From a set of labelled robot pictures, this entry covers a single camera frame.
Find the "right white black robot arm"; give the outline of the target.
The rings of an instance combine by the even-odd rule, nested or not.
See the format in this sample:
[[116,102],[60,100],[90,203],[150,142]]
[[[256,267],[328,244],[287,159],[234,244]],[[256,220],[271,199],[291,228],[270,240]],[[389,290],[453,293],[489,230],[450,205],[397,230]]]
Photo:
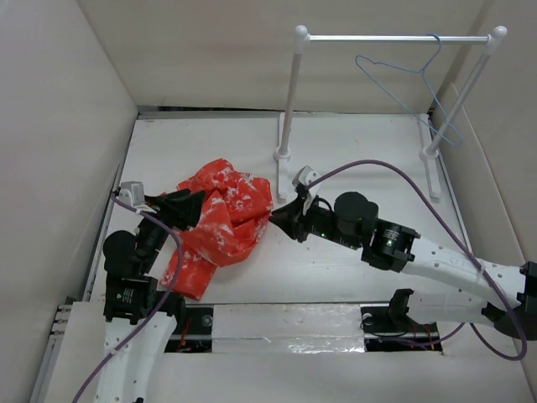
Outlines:
[[341,194],[330,207],[297,196],[271,212],[269,221],[303,243],[314,235],[361,251],[362,262],[383,271],[414,275],[453,287],[447,294],[395,291],[388,320],[397,330],[415,323],[465,322],[511,338],[536,339],[536,264],[520,267],[472,261],[421,237],[414,229],[378,218],[378,205],[358,192]]

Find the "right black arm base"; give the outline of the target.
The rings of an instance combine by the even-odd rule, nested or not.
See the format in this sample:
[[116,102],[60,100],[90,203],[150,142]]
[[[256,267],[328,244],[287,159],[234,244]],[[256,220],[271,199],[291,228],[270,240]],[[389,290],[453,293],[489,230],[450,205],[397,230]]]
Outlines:
[[422,325],[408,316],[413,294],[410,289],[396,290],[388,302],[360,305],[367,352],[443,351],[437,325]]

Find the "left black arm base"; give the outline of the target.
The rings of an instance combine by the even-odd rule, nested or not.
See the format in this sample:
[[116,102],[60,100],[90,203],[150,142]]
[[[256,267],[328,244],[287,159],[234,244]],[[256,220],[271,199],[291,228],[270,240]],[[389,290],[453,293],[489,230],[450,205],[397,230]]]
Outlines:
[[166,344],[166,353],[210,353],[214,306],[187,305],[184,318]]

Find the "orange white tie-dye trousers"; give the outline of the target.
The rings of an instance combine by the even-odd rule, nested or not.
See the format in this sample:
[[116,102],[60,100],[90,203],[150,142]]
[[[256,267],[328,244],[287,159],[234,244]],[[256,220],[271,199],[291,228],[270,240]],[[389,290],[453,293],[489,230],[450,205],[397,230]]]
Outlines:
[[159,283],[198,301],[218,268],[243,262],[257,246],[273,209],[271,185],[218,159],[177,188],[205,191],[206,199],[196,227],[179,233],[182,252],[172,254]]

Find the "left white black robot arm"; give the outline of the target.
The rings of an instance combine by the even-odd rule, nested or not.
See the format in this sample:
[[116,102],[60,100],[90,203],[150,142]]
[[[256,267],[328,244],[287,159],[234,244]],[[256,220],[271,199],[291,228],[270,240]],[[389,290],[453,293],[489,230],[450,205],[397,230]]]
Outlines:
[[102,252],[106,272],[104,358],[93,377],[96,402],[145,402],[152,373],[172,333],[187,321],[185,301],[170,288],[158,289],[150,271],[166,241],[179,247],[178,233],[201,218],[204,191],[147,196],[139,182],[112,193],[120,207],[142,219],[133,232],[107,236]]

